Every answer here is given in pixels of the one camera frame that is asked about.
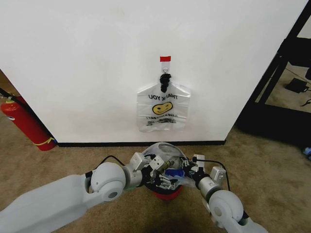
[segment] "fire extinguisher hose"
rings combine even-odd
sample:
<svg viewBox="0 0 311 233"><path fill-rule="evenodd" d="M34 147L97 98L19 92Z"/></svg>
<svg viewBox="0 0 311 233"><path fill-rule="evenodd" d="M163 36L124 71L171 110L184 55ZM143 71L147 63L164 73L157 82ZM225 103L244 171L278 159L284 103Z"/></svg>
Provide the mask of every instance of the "fire extinguisher hose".
<svg viewBox="0 0 311 233"><path fill-rule="evenodd" d="M42 121L38 118L38 116L35 114L35 112L31 109L31 107L23 102L21 102L16 96L13 96L9 93L7 93L5 90L0 88L0 94L3 95L6 98L11 98L12 101L19 104L23 109L25 109L28 113L30 113L42 126L42 128L47 132L47 134L54 140L53 135L50 133L50 131L45 127L45 125L42 123Z"/></svg>

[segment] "red fire extinguisher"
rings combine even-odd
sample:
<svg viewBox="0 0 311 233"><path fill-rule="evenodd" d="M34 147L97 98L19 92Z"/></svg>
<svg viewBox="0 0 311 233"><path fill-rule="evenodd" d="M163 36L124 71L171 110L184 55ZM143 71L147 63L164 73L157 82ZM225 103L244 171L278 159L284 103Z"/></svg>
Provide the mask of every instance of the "red fire extinguisher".
<svg viewBox="0 0 311 233"><path fill-rule="evenodd" d="M23 133L43 151L56 146L54 139L43 129L36 118L25 109L26 101L21 97L15 97L20 104L10 98L1 105L1 110Z"/></svg>

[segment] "red tape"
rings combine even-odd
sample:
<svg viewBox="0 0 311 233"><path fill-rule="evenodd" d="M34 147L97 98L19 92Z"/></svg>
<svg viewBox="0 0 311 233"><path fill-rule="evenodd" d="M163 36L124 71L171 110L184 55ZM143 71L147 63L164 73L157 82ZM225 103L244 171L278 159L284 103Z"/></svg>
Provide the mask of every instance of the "red tape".
<svg viewBox="0 0 311 233"><path fill-rule="evenodd" d="M170 62L170 61L171 61L171 56L160 57L160 62Z"/></svg>

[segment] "black baseboard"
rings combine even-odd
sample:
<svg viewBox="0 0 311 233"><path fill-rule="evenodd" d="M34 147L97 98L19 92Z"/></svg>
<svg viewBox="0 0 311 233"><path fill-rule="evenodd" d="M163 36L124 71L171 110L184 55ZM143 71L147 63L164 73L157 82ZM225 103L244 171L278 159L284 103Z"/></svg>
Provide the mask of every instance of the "black baseboard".
<svg viewBox="0 0 311 233"><path fill-rule="evenodd" d="M57 143L59 147L147 147L157 142L61 142ZM175 146L206 146L206 145L224 145L224 141L179 141L168 142Z"/></svg>

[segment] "black cable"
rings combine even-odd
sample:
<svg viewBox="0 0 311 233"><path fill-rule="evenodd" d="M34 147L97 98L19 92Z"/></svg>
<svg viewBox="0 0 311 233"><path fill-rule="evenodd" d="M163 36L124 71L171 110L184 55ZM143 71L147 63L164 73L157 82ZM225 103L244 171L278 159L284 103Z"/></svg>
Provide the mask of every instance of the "black cable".
<svg viewBox="0 0 311 233"><path fill-rule="evenodd" d="M227 169L225 168L225 166L221 162L216 161L216 160L206 160L206 159L196 159L196 161L220 164L225 170L225 177L227 179L228 190L231 191Z"/></svg>
<svg viewBox="0 0 311 233"><path fill-rule="evenodd" d="M125 166L124 163L122 163L117 157L115 157L115 156L113 156L113 155L109 155L109 156L105 157L105 158L101 161L101 163L98 164L98 166L97 166L96 168L98 168L99 165L103 164L103 163L104 163L107 159L109 159L109 158L114 158L115 160L117 160L117 161L119 162L119 164L121 164L122 166Z"/></svg>
<svg viewBox="0 0 311 233"><path fill-rule="evenodd" d="M311 101L311 99L307 100L303 105L301 105L301 107L304 107L304 106L306 106L307 104L311 103L310 101Z"/></svg>
<svg viewBox="0 0 311 233"><path fill-rule="evenodd" d="M172 76L170 74L162 74L160 77L160 83L161 83L161 91L165 93L167 91L167 87L169 86L170 78Z"/></svg>

